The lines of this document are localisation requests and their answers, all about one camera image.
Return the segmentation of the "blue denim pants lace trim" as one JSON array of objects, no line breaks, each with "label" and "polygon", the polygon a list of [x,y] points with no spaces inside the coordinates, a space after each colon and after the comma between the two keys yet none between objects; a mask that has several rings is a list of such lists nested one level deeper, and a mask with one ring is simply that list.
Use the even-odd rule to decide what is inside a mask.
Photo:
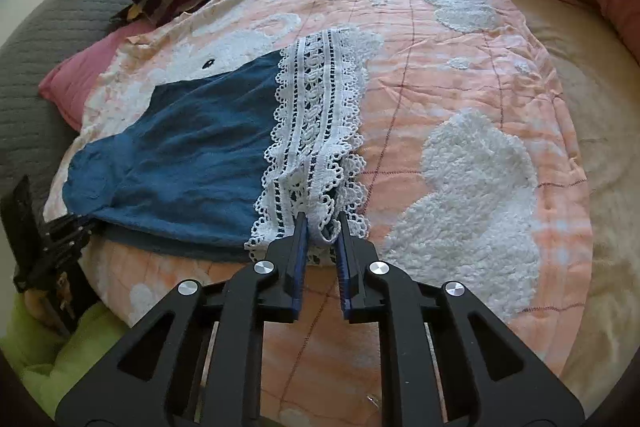
[{"label": "blue denim pants lace trim", "polygon": [[155,88],[125,130],[81,147],[62,201],[145,251],[260,259],[304,215],[310,243],[366,237],[360,104],[382,40],[315,32],[232,72]]}]

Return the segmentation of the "lime green sleeve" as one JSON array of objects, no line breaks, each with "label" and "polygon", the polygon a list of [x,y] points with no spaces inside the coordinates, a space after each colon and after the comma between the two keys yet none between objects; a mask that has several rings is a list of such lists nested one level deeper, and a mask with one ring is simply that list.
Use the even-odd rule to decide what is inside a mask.
[{"label": "lime green sleeve", "polygon": [[82,314],[76,332],[65,337],[32,317],[17,294],[1,350],[29,394],[53,417],[64,395],[128,331],[103,303],[95,303]]}]

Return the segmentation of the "grey quilted pillow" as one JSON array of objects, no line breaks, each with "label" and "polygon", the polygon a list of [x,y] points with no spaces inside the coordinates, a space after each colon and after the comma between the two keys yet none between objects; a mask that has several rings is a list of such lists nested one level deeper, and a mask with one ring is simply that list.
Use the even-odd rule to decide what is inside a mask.
[{"label": "grey quilted pillow", "polygon": [[116,27],[129,0],[44,0],[1,47],[1,192],[23,176],[42,211],[51,182],[76,131],[38,93],[41,80],[66,58]]}]

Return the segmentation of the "pink pillow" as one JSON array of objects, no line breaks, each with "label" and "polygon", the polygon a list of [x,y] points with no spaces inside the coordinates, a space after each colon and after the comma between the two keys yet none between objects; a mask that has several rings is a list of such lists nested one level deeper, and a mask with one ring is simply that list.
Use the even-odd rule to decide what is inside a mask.
[{"label": "pink pillow", "polygon": [[38,94],[58,109],[66,124],[79,131],[87,96],[99,75],[111,64],[117,48],[127,38],[153,29],[146,20],[136,20],[118,28],[56,65],[39,83]]}]

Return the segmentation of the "peach white quilted bedspread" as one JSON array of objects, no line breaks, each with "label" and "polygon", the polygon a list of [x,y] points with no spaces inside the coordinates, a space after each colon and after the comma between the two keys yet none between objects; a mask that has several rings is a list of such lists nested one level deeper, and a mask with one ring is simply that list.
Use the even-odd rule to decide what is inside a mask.
[{"label": "peach white quilted bedspread", "polygon": [[330,29],[373,32],[360,104],[361,212],[376,321],[344,319],[333,243],[308,243],[293,323],[259,315],[260,259],[93,241],[86,268],[130,334],[91,387],[95,424],[577,426],[556,336],[590,277],[586,179],[546,49],[510,0],[210,0],[123,42],[85,101],[44,206],[68,215],[73,155],[125,130],[155,88],[232,72]]}]

